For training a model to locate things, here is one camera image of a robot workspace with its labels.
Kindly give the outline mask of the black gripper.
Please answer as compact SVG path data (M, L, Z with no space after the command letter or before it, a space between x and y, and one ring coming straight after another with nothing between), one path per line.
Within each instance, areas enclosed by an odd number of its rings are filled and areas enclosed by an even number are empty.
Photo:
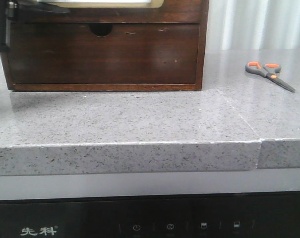
M70 10L38 1L0 0L0 53L9 49L10 21L16 19L17 9L34 14L66 14Z

